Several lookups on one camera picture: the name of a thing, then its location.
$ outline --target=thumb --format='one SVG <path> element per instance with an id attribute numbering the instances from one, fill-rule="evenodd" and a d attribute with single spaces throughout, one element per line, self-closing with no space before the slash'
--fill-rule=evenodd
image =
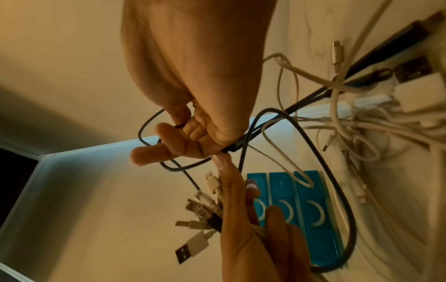
<path id="1" fill-rule="evenodd" d="M 228 154 L 213 155 L 218 177 L 223 190 L 223 224 L 245 223 L 249 225 L 246 212 L 246 187 L 240 171 L 234 166 Z"/>
<path id="2" fill-rule="evenodd" d="M 190 109 L 186 105 L 179 107 L 165 107 L 164 109 L 169 113 L 172 121 L 176 125 L 183 125 L 190 119 Z"/>

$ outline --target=usb-a plug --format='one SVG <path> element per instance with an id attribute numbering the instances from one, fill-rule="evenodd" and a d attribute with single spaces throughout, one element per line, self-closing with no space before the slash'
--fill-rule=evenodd
<path id="1" fill-rule="evenodd" d="M 181 246 L 179 249 L 175 251 L 177 255 L 178 263 L 182 264 L 187 261 L 189 258 L 198 255 L 205 248 L 209 246 L 208 240 L 216 233 L 216 230 L 209 231 L 208 233 L 204 233 L 203 231 L 199 232 L 197 235 L 193 236 L 191 239 L 187 241 L 186 244 Z"/>

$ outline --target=hand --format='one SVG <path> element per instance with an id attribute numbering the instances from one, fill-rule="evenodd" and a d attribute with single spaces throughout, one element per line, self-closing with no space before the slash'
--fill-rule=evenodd
<path id="1" fill-rule="evenodd" d="M 204 158 L 243 135 L 257 97 L 275 2 L 124 1 L 121 38 L 130 76 L 175 124 L 186 123 L 183 130 L 158 124 L 163 143 L 134 149 L 134 163 Z"/>
<path id="2" fill-rule="evenodd" d="M 212 156 L 223 187 L 223 281 L 225 282 L 304 282 L 310 272 L 310 259 L 300 229 L 286 224 L 280 208 L 266 209 L 264 246 L 254 232 L 258 224 L 254 198 L 259 190 L 246 190 L 242 175 L 229 154 Z"/>

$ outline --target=usb connector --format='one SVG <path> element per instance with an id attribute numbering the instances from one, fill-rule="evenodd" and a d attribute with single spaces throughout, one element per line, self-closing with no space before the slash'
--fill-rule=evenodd
<path id="1" fill-rule="evenodd" d="M 178 263 L 182 264 L 193 256 L 201 253 L 205 248 L 209 246 L 208 240 L 216 233 L 216 230 L 211 230 L 208 233 L 203 231 L 193 236 L 187 241 L 186 244 L 181 246 L 175 251 L 177 255 Z"/>

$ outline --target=black cable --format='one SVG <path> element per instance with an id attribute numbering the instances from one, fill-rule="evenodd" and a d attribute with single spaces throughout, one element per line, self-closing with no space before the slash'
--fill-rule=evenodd
<path id="1" fill-rule="evenodd" d="M 339 199 L 341 200 L 341 202 L 343 204 L 345 213 L 347 215 L 348 228 L 349 228 L 348 241 L 347 241 L 347 245 L 344 248 L 344 252 L 342 253 L 339 261 L 337 261 L 337 262 L 335 262 L 333 264 L 325 265 L 325 266 L 315 266 L 315 265 L 312 265 L 311 266 L 311 272 L 314 272 L 314 273 L 325 273 L 325 272 L 330 272 L 330 271 L 333 271 L 335 269 L 338 269 L 338 268 L 342 267 L 348 261 L 348 259 L 353 254 L 353 250 L 354 250 L 354 247 L 356 245 L 357 234 L 356 234 L 356 222 L 355 222 L 355 219 L 354 219 L 354 214 L 353 214 L 352 208 L 350 207 L 350 204 L 348 203 L 347 197 L 345 197 L 345 194 L 342 191 L 342 188 L 340 187 L 339 183 L 336 181 L 336 178 L 333 175 L 332 171 L 328 167 L 327 163 L 325 162 L 325 160 L 323 159 L 323 157 L 321 156 L 321 154 L 319 153 L 319 151 L 317 150 L 317 148 L 315 147 L 313 142 L 311 142 L 311 140 L 308 137 L 308 135 L 300 127 L 300 125 L 297 123 L 297 121 L 295 121 L 292 117 L 290 117 L 289 115 L 287 115 L 286 113 L 282 112 L 279 109 L 268 108 L 268 109 L 264 109 L 264 110 L 260 111 L 260 113 L 258 113 L 256 118 L 254 119 L 254 122 L 249 127 L 248 133 L 246 134 L 245 143 L 243 144 L 242 155 L 240 156 L 240 163 L 239 163 L 238 169 L 239 169 L 240 172 L 242 172 L 243 163 L 244 163 L 245 157 L 246 157 L 246 151 L 248 149 L 248 140 L 251 138 L 251 135 L 252 135 L 252 133 L 254 131 L 256 123 L 259 121 L 259 119 L 260 119 L 260 117 L 262 117 L 262 115 L 264 115 L 265 113 L 268 113 L 268 112 L 274 112 L 277 115 L 287 119 L 297 129 L 297 131 L 299 131 L 300 135 L 302 135 L 303 139 L 305 140 L 305 142 L 307 142 L 307 144 L 310 147 L 311 151 L 314 153 L 314 155 L 316 156 L 317 160 L 322 165 L 322 167 L 323 167 L 324 171 L 326 172 L 328 178 L 330 178 L 330 181 L 333 184 L 334 190 L 338 194 Z"/>
<path id="2" fill-rule="evenodd" d="M 159 112 L 157 112 L 156 114 L 154 114 L 150 119 L 148 119 L 148 120 L 143 124 L 143 126 L 141 127 L 141 129 L 139 129 L 139 131 L 138 131 L 138 139 L 139 139 L 139 141 L 141 141 L 141 143 L 143 143 L 144 145 L 146 145 L 146 146 L 151 146 L 149 143 L 145 142 L 144 139 L 143 139 L 143 137 L 142 137 L 144 128 L 145 128 L 151 121 L 153 121 L 157 116 L 159 116 L 162 112 L 164 112 L 164 109 L 162 109 L 162 110 L 160 110 Z M 181 169 L 181 168 L 184 169 L 184 168 L 185 168 L 185 167 L 182 167 L 176 160 L 171 160 L 171 162 L 173 162 L 173 164 L 176 165 L 179 169 Z M 165 169 L 170 168 L 170 167 L 168 167 L 164 162 L 160 162 L 159 164 L 160 164 L 163 168 L 165 168 Z M 184 175 L 189 179 L 189 181 L 192 183 L 192 185 L 195 186 L 195 189 L 200 190 L 200 187 L 197 185 L 197 183 L 195 182 L 195 180 L 189 175 L 189 173 L 187 173 L 187 172 L 185 171 L 185 169 L 184 169 L 182 172 L 183 172 Z"/>

